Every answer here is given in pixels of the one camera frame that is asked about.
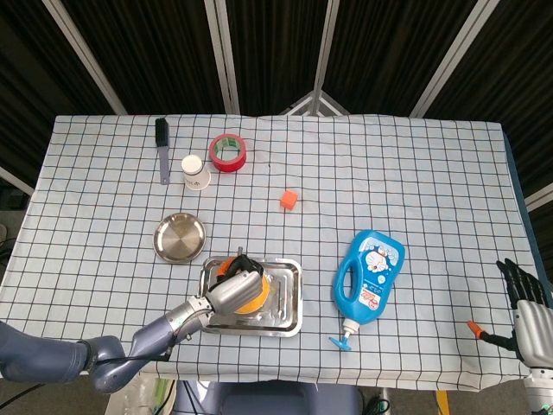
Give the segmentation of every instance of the robotic hand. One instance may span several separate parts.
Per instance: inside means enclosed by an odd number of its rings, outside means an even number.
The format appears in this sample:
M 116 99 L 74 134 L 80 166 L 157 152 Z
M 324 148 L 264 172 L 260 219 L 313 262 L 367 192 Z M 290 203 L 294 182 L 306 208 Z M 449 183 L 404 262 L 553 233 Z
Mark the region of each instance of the robotic hand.
M 542 284 L 509 259 L 498 261 L 507 282 L 515 327 L 512 338 L 490 335 L 467 322 L 477 339 L 514 351 L 531 370 L 524 379 L 532 414 L 553 413 L 553 310 L 547 305 Z
M 232 313 L 259 296 L 262 276 L 257 262 L 238 256 L 204 297 L 192 297 L 139 329 L 128 356 L 112 335 L 64 342 L 25 335 L 0 322 L 0 373 L 14 381 L 67 383 L 85 370 L 99 392 L 114 393 L 149 361 L 168 361 L 173 346 L 190 340 L 214 313 Z

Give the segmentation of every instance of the metal tray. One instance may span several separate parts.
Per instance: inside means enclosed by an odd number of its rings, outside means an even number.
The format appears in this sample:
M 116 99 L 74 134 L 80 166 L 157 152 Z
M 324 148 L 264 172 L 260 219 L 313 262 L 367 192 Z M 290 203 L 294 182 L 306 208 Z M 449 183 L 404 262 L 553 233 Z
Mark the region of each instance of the metal tray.
M 211 257 L 200 275 L 200 295 L 216 282 L 219 265 L 228 257 Z M 261 309 L 248 315 L 213 316 L 204 331 L 232 335 L 291 337 L 302 327 L 302 268 L 292 259 L 258 259 L 270 276 L 270 292 Z

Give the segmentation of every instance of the orange cube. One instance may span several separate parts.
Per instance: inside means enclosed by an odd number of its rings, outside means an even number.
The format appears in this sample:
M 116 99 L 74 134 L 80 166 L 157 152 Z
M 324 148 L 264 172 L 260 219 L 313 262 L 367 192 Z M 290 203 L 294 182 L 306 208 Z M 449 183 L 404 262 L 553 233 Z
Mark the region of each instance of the orange cube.
M 286 190 L 283 197 L 280 198 L 280 206 L 285 209 L 292 210 L 297 202 L 297 193 L 291 190 Z

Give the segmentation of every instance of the tape roll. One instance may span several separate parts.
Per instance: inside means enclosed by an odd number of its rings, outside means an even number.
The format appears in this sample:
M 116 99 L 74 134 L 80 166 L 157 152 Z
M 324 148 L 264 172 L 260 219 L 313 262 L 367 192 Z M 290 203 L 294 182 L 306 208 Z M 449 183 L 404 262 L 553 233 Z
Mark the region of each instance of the tape roll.
M 232 160 L 223 160 L 218 154 L 225 147 L 238 149 L 238 155 Z M 245 142 L 236 134 L 221 134 L 217 136 L 209 145 L 209 156 L 217 170 L 230 173 L 237 171 L 245 164 Z

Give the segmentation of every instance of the round metal plate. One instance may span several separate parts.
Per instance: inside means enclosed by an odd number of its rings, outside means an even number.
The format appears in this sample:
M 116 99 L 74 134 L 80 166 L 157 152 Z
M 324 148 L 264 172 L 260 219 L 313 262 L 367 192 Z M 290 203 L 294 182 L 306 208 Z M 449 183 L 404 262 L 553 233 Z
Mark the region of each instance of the round metal plate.
M 206 229 L 193 214 L 171 214 L 154 233 L 154 249 L 172 264 L 194 259 L 204 247 Z

